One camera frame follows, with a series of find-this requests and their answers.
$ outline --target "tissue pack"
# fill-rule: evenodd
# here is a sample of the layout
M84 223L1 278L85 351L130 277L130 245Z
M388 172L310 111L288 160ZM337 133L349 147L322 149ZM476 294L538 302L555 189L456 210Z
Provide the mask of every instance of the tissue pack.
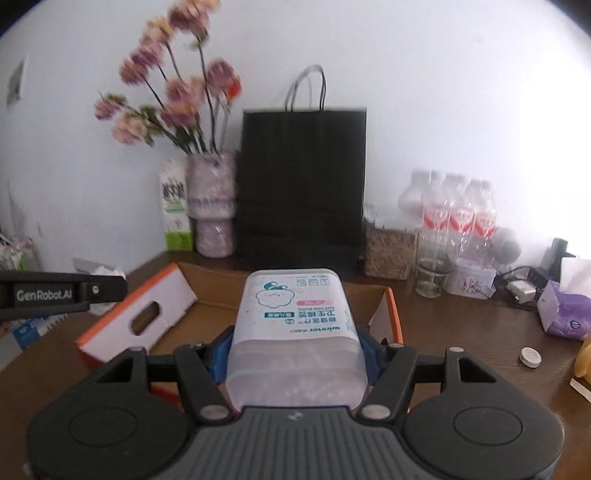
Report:
M591 332L591 299L560 292L558 282L548 282L538 300L538 312L544 331L550 335L585 340Z

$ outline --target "open box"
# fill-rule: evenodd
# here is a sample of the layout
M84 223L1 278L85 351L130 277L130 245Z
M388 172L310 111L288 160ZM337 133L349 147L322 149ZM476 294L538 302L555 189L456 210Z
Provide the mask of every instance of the open box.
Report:
M185 343L209 343L235 324L247 277L243 272L170 264L77 339L82 358L94 369L133 346L164 355ZM343 288L356 325L367 327L379 341L403 343L390 288L350 283ZM138 328L138 321L147 317L150 321ZM154 384L152 391L179 401L175 384Z

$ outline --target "white wall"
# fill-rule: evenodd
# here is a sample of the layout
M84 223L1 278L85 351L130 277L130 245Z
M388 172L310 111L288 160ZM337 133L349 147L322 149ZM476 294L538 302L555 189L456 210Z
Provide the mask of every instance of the white wall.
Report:
M131 269L164 248L157 173L178 153L119 145L92 105L98 89L150 100L118 64L169 3L44 0L0 39L2 99L29 55L24 100L0 106L0 222L10 230L9 181L48 269L72 256ZM495 183L526 259L554 236L591 255L591 39L544 0L225 0L210 33L206 55L245 88L231 147L242 108L280 106L321 63L327 106L368 109L368 203L394 203L413 168L461 171ZM188 41L181 68L197 73Z

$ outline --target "dark brown tabletop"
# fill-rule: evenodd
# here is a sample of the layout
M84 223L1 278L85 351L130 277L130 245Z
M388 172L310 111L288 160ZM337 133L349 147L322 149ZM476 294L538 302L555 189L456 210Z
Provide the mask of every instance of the dark brown tabletop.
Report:
M174 261L246 269L235 259L163 254L129 275L130 290ZM451 295L427 300L415 294L410 282L361 275L355 281L392 287L405 343L419 353L442 355L450 346L462 346L555 412L564 424L566 445L553 480L591 478L591 404L569 386L580 342L545 335L537 315L510 308L500 300ZM36 412L87 375L74 340L95 321L89 314L71 315L0 372L0 479L26 478L22 466L27 425ZM542 355L537 369L519 362L525 346ZM438 388L417 388L413 403L436 394Z

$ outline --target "white round cap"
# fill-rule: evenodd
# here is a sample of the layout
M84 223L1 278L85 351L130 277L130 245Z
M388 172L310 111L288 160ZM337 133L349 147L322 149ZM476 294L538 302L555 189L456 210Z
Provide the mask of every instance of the white round cap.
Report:
M542 363L542 356L537 350L527 346L519 354L519 360L530 368L538 368L540 363Z

